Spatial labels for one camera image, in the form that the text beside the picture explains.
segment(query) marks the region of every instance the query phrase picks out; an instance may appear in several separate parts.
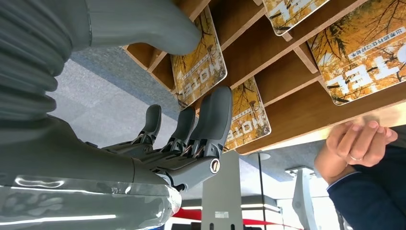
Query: wrist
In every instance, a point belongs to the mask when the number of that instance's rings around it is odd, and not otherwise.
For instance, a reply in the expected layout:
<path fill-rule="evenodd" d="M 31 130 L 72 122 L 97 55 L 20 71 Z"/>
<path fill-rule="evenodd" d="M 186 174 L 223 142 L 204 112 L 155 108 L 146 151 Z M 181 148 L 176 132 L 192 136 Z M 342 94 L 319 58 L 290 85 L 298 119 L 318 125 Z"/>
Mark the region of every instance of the wrist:
<path fill-rule="evenodd" d="M 334 184 L 335 182 L 337 182 L 338 180 L 340 180 L 341 178 L 351 174 L 351 173 L 355 173 L 356 170 L 354 169 L 354 167 L 352 167 L 351 165 L 348 165 L 339 175 L 335 176 L 335 177 L 327 177 L 327 178 L 323 178 L 328 186 Z"/>
<path fill-rule="evenodd" d="M 315 168 L 326 181 L 341 176 L 347 165 L 344 159 L 330 151 L 326 145 L 323 146 L 315 159 Z"/>

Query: fingernail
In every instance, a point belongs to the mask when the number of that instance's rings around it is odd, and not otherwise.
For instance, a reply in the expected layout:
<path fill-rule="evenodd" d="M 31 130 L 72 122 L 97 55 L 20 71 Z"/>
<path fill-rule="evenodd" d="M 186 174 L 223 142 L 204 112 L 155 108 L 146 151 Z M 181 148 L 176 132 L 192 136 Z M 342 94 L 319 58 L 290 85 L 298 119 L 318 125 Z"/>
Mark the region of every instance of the fingernail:
<path fill-rule="evenodd" d="M 361 126 L 359 126 L 359 125 L 352 126 L 352 130 L 354 130 L 354 131 L 359 131 L 360 129 L 361 129 Z"/>
<path fill-rule="evenodd" d="M 387 129 L 386 129 L 386 137 L 388 138 L 388 137 L 390 137 L 390 136 L 392 136 L 392 131 L 387 128 Z"/>
<path fill-rule="evenodd" d="M 368 124 L 368 126 L 369 127 L 371 127 L 371 128 L 376 128 L 376 127 L 378 127 L 378 122 L 376 122 L 376 121 L 371 121 L 369 124 Z"/>
<path fill-rule="evenodd" d="M 383 133 L 385 131 L 385 128 L 384 127 L 382 127 L 382 126 L 379 126 L 379 129 L 378 129 L 378 133 Z"/>

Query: human hand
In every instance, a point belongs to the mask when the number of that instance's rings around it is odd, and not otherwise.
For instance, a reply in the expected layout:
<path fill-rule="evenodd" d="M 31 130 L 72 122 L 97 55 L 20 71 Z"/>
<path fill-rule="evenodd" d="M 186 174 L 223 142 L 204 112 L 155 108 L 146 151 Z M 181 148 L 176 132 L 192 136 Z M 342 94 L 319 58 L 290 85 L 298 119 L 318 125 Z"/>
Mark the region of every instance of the human hand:
<path fill-rule="evenodd" d="M 397 133 L 370 121 L 365 127 L 347 122 L 335 127 L 326 140 L 329 151 L 349 165 L 372 167 L 385 155 L 387 144 L 397 140 Z"/>
<path fill-rule="evenodd" d="M 366 127 L 347 122 L 335 126 L 315 159 L 315 167 L 332 184 L 355 172 L 350 166 L 376 165 L 385 154 L 385 146 L 397 139 L 397 133 L 371 121 Z"/>

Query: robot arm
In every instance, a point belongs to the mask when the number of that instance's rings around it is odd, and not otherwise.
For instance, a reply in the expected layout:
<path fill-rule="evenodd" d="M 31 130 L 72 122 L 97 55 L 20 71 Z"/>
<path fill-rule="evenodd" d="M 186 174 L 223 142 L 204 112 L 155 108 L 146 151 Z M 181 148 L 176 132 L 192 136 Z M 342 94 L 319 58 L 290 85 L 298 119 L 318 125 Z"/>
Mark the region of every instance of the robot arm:
<path fill-rule="evenodd" d="M 178 210 L 179 190 L 217 173 L 228 88 L 205 98 L 190 138 L 186 122 L 157 151 L 157 106 L 139 138 L 105 149 L 46 114 L 56 102 L 45 93 L 57 89 L 73 50 L 144 42 L 192 52 L 201 33 L 171 1 L 2 0 L 0 22 L 1 229 L 148 229 Z"/>

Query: reflective surface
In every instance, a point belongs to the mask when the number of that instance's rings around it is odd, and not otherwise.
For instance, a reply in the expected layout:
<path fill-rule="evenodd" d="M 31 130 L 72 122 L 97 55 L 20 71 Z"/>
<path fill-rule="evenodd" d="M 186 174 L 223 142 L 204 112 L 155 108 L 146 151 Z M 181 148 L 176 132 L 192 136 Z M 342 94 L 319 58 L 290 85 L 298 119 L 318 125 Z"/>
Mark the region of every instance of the reflective surface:
<path fill-rule="evenodd" d="M 166 185 L 19 176 L 0 186 L 0 229 L 153 229 L 180 203 Z"/>

